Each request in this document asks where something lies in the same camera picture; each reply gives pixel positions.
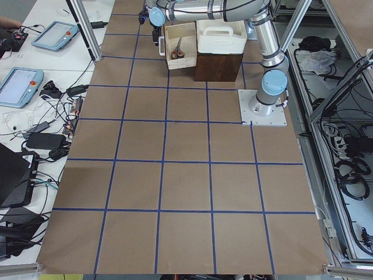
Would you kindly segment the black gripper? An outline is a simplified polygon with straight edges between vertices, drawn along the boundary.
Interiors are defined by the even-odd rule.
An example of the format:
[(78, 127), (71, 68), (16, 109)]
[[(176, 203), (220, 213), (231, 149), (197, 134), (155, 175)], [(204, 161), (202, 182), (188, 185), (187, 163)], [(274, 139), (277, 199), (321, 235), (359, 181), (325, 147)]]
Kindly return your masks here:
[(152, 40), (155, 46), (159, 46), (159, 37), (161, 36), (161, 27), (160, 26), (153, 26), (152, 31)]

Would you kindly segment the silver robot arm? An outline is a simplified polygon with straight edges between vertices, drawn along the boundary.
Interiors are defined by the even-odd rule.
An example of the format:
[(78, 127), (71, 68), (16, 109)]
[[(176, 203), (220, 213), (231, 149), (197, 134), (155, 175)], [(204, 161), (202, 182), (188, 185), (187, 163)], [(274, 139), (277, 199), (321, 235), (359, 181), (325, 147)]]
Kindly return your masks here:
[(267, 70), (286, 71), (288, 64), (279, 46), (269, 5), (269, 1), (146, 1), (145, 9), (151, 24), (156, 27), (167, 21), (249, 20), (259, 42), (262, 66)]

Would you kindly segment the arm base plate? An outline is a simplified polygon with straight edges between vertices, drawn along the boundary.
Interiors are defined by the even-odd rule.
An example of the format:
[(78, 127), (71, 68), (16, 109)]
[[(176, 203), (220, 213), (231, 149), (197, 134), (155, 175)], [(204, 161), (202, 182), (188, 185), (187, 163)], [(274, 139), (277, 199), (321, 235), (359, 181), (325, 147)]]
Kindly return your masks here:
[(263, 105), (256, 98), (257, 90), (238, 89), (241, 123), (246, 126), (285, 127), (287, 125), (281, 98), (272, 105)]

